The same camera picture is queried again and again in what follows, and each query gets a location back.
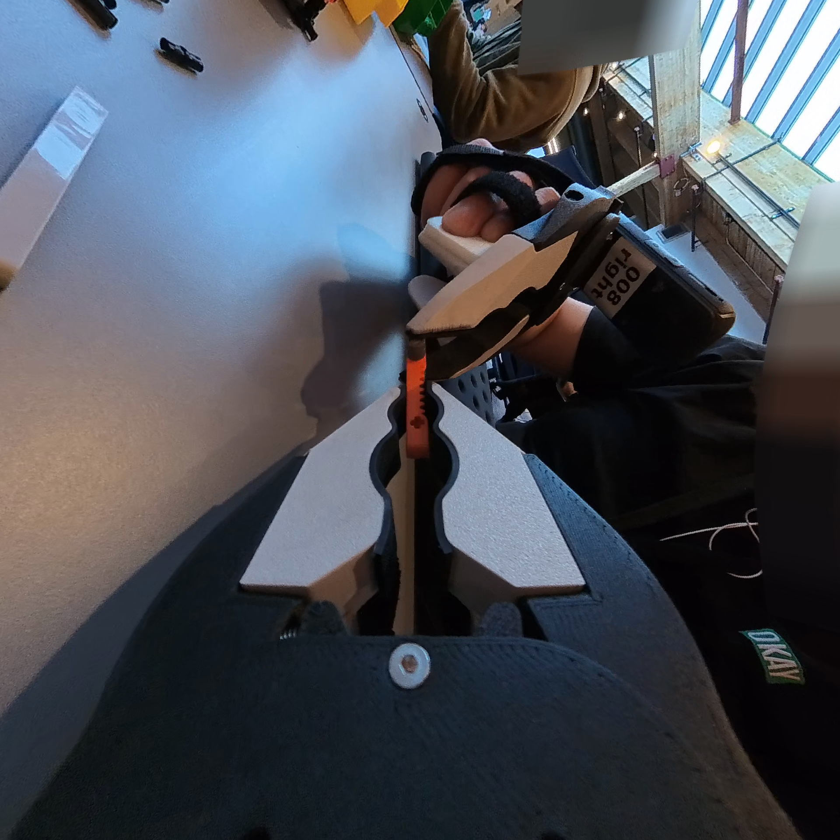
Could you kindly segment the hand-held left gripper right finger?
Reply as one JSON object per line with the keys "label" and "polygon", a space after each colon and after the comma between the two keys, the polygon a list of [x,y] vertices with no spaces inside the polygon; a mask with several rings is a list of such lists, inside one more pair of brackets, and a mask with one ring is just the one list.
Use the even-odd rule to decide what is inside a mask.
{"label": "hand-held left gripper right finger", "polygon": [[499,602],[582,593],[583,573],[525,454],[441,386],[428,394],[452,463],[435,517],[455,598],[480,615]]}

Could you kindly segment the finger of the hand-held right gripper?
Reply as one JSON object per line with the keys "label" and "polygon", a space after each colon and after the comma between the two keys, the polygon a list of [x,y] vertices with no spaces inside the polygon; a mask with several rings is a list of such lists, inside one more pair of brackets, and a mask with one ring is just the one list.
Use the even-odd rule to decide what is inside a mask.
{"label": "finger of the hand-held right gripper", "polygon": [[426,380],[453,380],[487,362],[527,326],[527,313],[491,313],[474,328],[451,335],[421,336],[407,332],[408,357],[426,358]]}
{"label": "finger of the hand-held right gripper", "polygon": [[541,249],[518,234],[489,244],[478,237],[422,232],[419,242],[441,262],[447,256],[474,256],[406,325],[413,337],[431,337],[473,329],[522,292],[546,286],[569,254],[578,234],[571,233]]}

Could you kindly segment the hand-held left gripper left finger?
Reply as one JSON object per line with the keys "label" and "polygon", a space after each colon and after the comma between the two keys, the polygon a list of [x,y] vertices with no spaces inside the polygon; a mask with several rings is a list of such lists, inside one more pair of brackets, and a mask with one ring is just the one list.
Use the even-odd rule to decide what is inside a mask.
{"label": "hand-held left gripper left finger", "polygon": [[304,458],[239,584],[336,605],[362,634],[392,634],[401,572],[387,486],[401,466],[393,387]]}

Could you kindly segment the orange toy gear rack piece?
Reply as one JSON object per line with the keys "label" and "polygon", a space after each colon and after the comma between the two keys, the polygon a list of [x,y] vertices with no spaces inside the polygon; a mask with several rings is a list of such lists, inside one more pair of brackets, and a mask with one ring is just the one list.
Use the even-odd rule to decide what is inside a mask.
{"label": "orange toy gear rack piece", "polygon": [[426,365],[426,351],[410,345],[406,356],[406,454],[410,459],[430,456]]}

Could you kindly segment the person's right forearm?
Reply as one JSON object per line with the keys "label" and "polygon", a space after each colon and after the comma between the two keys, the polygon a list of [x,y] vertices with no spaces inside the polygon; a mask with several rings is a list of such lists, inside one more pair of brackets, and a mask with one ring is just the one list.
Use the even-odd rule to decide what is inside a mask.
{"label": "person's right forearm", "polygon": [[764,347],[729,333],[688,361],[654,361],[598,310],[589,316],[568,381],[572,407],[616,405],[674,423],[754,427]]}

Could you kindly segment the grey desk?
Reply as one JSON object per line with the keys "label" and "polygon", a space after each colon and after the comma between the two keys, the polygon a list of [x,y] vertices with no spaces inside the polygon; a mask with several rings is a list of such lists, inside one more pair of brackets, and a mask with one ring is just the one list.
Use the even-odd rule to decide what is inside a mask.
{"label": "grey desk", "polygon": [[[108,110],[2,291],[2,713],[69,714],[81,627],[206,510],[382,394],[438,137],[336,4],[2,2],[2,180],[75,87]],[[162,57],[161,37],[204,71]]]}

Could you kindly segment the person's right hand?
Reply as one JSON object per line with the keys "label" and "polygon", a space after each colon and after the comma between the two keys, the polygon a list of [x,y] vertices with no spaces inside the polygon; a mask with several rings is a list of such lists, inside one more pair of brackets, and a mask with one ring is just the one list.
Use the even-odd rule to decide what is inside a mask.
{"label": "person's right hand", "polygon": [[[441,217],[448,233],[480,237],[489,243],[512,232],[512,214],[502,199],[485,192],[461,196],[468,186],[489,173],[485,166],[442,166],[427,186],[421,223],[430,217]],[[525,329],[505,350],[555,378],[572,382],[581,337],[592,312],[593,307],[587,303],[568,298],[545,322]]]}

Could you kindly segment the black perforated panel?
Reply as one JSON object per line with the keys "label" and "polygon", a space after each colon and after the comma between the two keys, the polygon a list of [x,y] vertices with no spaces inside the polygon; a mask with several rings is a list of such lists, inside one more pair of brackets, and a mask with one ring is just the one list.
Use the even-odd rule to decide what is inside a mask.
{"label": "black perforated panel", "polygon": [[490,388],[490,368],[483,363],[451,380],[452,393],[488,425],[497,424],[496,398]]}

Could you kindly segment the person's black clothed body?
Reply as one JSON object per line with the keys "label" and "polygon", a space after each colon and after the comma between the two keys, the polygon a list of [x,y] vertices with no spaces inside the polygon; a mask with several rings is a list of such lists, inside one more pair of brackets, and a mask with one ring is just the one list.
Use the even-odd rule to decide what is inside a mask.
{"label": "person's black clothed body", "polygon": [[838,631],[772,612],[751,485],[765,347],[683,364],[588,325],[515,353],[573,389],[510,436],[607,520],[674,601],[738,739],[803,838],[838,838]]}

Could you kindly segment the large window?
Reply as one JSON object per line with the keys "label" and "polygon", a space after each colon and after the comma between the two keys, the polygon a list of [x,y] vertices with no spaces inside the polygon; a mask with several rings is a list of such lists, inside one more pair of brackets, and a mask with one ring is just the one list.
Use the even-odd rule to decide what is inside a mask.
{"label": "large window", "polygon": [[742,116],[838,181],[838,1],[749,2]]}

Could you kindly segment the green plastic bin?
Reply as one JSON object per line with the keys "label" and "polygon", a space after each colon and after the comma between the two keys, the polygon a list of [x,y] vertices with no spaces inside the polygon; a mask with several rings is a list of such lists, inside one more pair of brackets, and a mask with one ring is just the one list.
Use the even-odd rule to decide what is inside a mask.
{"label": "green plastic bin", "polygon": [[392,26],[401,35],[430,36],[442,23],[452,1],[408,1]]}

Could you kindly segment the yellow plastic bin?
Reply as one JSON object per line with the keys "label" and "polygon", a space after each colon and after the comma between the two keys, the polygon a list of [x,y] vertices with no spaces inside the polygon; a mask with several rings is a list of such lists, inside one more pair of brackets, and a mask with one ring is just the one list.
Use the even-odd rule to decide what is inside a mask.
{"label": "yellow plastic bin", "polygon": [[345,0],[343,4],[357,26],[362,25],[364,21],[375,15],[384,26],[389,27],[403,12],[408,1]]}

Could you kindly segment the white glossy box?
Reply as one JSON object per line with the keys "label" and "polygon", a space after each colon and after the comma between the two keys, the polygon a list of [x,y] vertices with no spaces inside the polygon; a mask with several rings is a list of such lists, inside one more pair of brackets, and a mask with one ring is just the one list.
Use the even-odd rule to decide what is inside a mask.
{"label": "white glossy box", "polygon": [[75,87],[1,190],[1,288],[15,278],[109,112]]}

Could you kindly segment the wooden post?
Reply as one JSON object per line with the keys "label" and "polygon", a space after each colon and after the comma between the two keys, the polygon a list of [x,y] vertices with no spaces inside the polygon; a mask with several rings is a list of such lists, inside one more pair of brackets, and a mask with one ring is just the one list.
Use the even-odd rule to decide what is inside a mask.
{"label": "wooden post", "polygon": [[700,141],[700,17],[682,49],[648,58],[653,105],[656,155],[660,161],[658,180],[659,218],[665,227],[678,224],[688,213],[687,192],[676,195],[685,176],[681,156]]}

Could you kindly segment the white drawstring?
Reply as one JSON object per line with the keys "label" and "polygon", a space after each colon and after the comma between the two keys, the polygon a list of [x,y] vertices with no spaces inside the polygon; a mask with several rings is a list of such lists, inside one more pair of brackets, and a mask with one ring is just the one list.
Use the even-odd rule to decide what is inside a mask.
{"label": "white drawstring", "polygon": [[[707,540],[707,554],[709,555],[709,562],[715,560],[712,556],[715,551],[715,541],[717,540],[718,536],[720,536],[724,532],[728,531],[737,531],[741,529],[749,530],[749,533],[752,536],[752,539],[755,541],[757,546],[760,546],[760,536],[758,533],[759,528],[759,510],[757,507],[752,507],[746,510],[741,519],[736,521],[730,521],[727,523],[722,523],[716,526],[710,526],[705,528],[699,528],[690,531],[683,531],[678,533],[669,534],[666,537],[663,537],[658,540],[658,543],[673,543],[678,541],[685,541],[687,539],[698,538],[699,536],[706,537],[708,536]],[[755,581],[758,580],[760,577],[763,576],[763,568],[761,562],[754,570],[737,570],[735,568],[736,561],[735,560],[726,560],[720,556],[717,557],[715,563],[720,568],[720,570],[726,574],[727,576],[739,580],[739,581]]]}

